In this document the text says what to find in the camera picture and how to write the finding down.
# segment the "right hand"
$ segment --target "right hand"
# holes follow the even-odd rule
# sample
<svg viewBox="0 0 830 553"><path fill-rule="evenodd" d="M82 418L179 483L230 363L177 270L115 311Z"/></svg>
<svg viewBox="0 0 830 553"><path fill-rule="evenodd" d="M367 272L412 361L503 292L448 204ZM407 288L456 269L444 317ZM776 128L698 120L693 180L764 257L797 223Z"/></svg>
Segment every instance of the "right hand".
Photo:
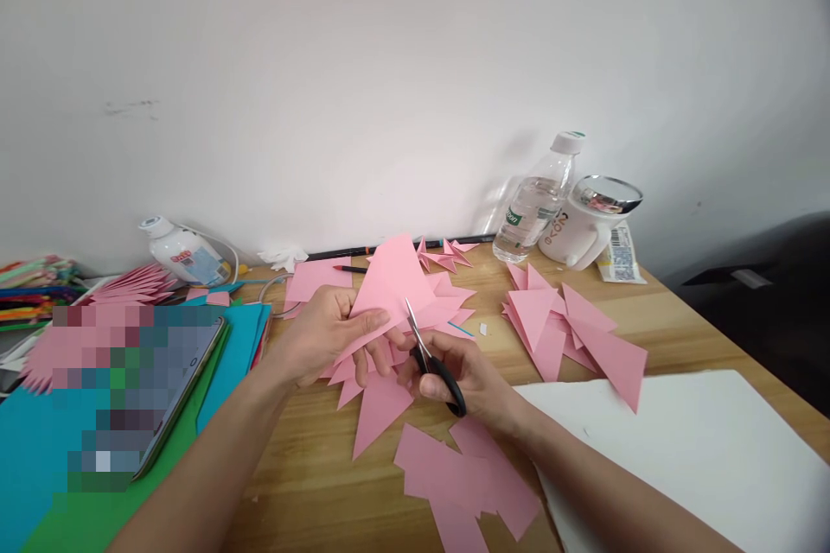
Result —
<svg viewBox="0 0 830 553"><path fill-rule="evenodd" d="M430 354L441 359L457 380L468 414L493 429L508 430L515 418L515 405L521 401L520 395L501 377L476 343L439 331L424 331L421 338ZM415 343L414 335L410 335L398 349L410 350ZM414 397L420 395L437 402L454 402L441 377L437 374L421 376L418 362L413 357L398 373L399 385L406 385L410 380Z"/></svg>

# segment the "white paper sheet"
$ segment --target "white paper sheet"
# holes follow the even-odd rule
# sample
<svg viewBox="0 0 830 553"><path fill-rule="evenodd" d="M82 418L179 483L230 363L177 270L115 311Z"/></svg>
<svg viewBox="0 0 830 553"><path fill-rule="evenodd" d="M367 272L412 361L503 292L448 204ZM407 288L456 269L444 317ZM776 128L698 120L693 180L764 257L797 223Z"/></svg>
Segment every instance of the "white paper sheet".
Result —
<svg viewBox="0 0 830 553"><path fill-rule="evenodd" d="M638 415L607 380L516 389L743 550L830 550L830 467L737 372L645 378ZM567 553L603 551L539 477Z"/></svg>

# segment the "plastic water bottle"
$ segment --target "plastic water bottle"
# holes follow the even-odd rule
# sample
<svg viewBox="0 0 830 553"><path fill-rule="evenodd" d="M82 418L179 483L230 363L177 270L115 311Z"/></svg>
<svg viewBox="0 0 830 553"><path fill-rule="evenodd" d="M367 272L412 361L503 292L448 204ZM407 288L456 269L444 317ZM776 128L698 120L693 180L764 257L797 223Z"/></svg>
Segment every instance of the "plastic water bottle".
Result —
<svg viewBox="0 0 830 553"><path fill-rule="evenodd" d="M581 132L560 132L553 139L551 153L519 185L493 240L493 254L501 261L517 264L527 257L547 224L559 213L573 187L574 160L584 139Z"/></svg>

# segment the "wooden table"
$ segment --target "wooden table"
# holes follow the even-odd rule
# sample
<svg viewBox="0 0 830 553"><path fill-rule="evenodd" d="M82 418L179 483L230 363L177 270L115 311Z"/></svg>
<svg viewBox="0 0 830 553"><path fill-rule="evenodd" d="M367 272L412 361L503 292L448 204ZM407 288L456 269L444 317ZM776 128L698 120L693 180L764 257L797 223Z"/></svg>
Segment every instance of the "wooden table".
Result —
<svg viewBox="0 0 830 553"><path fill-rule="evenodd" d="M501 302L512 288L507 268L490 245L467 257L475 268L458 267L453 284L478 294L464 305L476 313L464 327L511 385L540 382L512 326L501 317ZM646 348L648 375L735 369L775 408L825 461L830 461L830 422L726 339L648 273L648 285L603 283L593 266L582 272L558 270L534 249L530 261L552 284L567 282L619 323L616 334ZM364 257L352 265L368 266ZM270 278L257 268L246 278ZM354 275L354 285L362 276ZM246 285L241 295L255 301L261 285ZM284 285L272 286L266 301L282 310ZM488 326L479 334L479 323ZM272 345L287 321L274 321ZM588 380L594 375L565 358L559 379ZM227 534L226 550L440 551L427 501L406 497L404 474L393 465L404 423L410 423L456 448L449 432L453 418L446 407L420 400L413 404L358 459L352 462L361 398L337 411L340 386L320 381L293 397L246 489ZM544 499L531 462L509 445L505 452ZM547 511L541 513L519 543L497 516L482 515L482 532L491 551L561 550Z"/></svg>

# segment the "blue paper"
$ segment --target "blue paper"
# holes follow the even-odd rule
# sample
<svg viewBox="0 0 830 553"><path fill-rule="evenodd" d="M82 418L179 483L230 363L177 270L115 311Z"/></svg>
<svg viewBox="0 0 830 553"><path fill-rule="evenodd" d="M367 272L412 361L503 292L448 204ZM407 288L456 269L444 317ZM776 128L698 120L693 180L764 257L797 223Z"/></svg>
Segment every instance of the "blue paper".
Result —
<svg viewBox="0 0 830 553"><path fill-rule="evenodd" d="M248 361L249 370L251 369L251 365L253 365L253 357L257 354L257 346L262 340L262 333L265 332L265 327L268 325L269 317L271 317L271 305L262 305L262 311L259 312L259 325L257 326L257 335L259 335L259 337L257 338L256 345L251 348L251 360Z"/></svg>
<svg viewBox="0 0 830 553"><path fill-rule="evenodd" d="M19 387L0 404L0 548L21 549L53 494L67 492L69 452L81 451L82 432L95 430L96 409L109 409L109 397L108 389L35 395Z"/></svg>
<svg viewBox="0 0 830 553"><path fill-rule="evenodd" d="M258 304L228 307L225 310L224 317L231 326L231 334L227 338L222 358L216 366L214 379L210 383L205 401L196 418L197 434L201 434L211 417L251 369L251 358L256 352L259 337L268 319L265 308L268 308L268 313L271 312L270 305Z"/></svg>

